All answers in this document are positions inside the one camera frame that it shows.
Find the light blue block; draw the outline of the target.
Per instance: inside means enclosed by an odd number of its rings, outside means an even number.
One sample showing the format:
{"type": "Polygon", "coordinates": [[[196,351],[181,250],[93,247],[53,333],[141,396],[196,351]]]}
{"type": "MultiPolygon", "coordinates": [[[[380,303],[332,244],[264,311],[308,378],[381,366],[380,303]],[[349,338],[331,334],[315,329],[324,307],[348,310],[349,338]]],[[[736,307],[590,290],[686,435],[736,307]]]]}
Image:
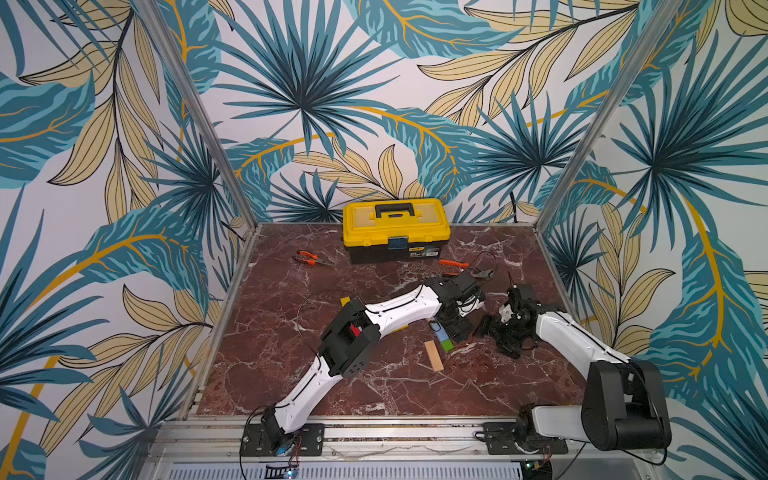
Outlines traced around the light blue block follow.
{"type": "Polygon", "coordinates": [[[434,334],[436,335],[437,339],[440,342],[443,342],[443,341],[445,341],[448,338],[445,330],[443,329],[443,327],[442,327],[442,325],[440,323],[438,323],[438,322],[430,322],[429,326],[430,326],[430,329],[434,332],[434,334]]]}

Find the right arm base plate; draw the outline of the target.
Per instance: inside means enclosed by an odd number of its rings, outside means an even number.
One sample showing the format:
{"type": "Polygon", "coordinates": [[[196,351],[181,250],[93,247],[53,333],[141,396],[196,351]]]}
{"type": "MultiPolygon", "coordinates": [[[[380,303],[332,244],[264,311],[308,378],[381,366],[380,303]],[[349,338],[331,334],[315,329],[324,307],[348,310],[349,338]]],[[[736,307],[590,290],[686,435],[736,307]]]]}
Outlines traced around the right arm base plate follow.
{"type": "Polygon", "coordinates": [[[541,436],[516,422],[486,422],[474,438],[489,455],[561,455],[569,452],[565,440],[541,436]]]}

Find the natural wood block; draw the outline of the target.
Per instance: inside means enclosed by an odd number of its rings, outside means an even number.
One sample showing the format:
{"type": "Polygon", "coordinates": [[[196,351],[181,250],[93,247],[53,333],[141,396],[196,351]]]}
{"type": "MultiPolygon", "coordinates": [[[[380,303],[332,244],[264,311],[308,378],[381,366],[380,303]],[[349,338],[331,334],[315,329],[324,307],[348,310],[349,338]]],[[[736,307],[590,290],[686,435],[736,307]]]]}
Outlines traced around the natural wood block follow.
{"type": "Polygon", "coordinates": [[[432,370],[434,372],[443,371],[444,365],[435,342],[433,340],[427,341],[424,343],[424,347],[432,370]]]}

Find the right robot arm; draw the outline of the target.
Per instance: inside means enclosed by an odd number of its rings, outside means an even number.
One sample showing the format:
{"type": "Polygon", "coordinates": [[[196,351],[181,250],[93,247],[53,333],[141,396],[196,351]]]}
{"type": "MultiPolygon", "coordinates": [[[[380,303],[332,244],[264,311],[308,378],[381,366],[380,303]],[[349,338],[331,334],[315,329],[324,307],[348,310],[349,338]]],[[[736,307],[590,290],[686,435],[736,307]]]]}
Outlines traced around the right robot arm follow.
{"type": "Polygon", "coordinates": [[[496,314],[482,317],[476,334],[518,358],[526,342],[557,350],[586,380],[578,406],[521,409],[513,437],[518,445],[550,439],[592,444],[601,451],[667,449],[672,440],[659,369],[633,360],[599,340],[569,314],[534,298],[528,285],[514,285],[496,314]]]}

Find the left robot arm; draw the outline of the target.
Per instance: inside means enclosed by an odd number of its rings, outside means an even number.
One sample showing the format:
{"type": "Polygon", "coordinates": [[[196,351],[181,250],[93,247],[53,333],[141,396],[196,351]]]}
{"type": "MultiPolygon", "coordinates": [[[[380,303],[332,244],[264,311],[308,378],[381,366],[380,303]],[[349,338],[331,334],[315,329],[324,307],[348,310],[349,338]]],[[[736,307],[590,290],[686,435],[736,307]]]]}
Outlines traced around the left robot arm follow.
{"type": "Polygon", "coordinates": [[[473,330],[469,315],[481,309],[484,301],[481,285],[468,272],[450,279],[428,278],[378,304],[350,300],[323,331],[317,354],[301,380],[262,414],[270,452],[281,455],[287,450],[330,390],[367,366],[382,338],[414,322],[434,319],[452,341],[464,341],[473,330]]]}

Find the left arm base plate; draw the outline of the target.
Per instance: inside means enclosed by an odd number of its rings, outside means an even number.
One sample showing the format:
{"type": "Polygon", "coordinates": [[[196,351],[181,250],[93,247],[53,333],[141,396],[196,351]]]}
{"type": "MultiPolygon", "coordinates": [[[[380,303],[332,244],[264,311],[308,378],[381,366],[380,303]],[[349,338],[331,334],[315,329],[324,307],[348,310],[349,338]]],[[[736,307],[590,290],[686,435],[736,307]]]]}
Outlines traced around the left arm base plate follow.
{"type": "Polygon", "coordinates": [[[309,423],[299,430],[284,434],[261,423],[245,426],[241,438],[240,455],[243,457],[287,457],[298,448],[300,457],[319,457],[322,454],[325,425],[309,423]]]}

